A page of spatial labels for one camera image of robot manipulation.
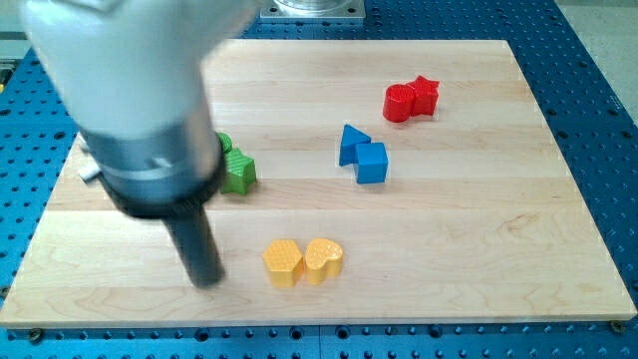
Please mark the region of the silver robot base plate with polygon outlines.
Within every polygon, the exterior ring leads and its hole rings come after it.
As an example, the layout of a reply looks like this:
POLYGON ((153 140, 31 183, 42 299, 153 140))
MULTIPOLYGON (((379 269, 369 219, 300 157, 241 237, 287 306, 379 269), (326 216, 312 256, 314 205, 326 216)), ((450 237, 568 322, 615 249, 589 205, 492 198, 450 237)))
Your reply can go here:
POLYGON ((361 21, 366 17, 364 0, 267 0, 262 21, 361 21))

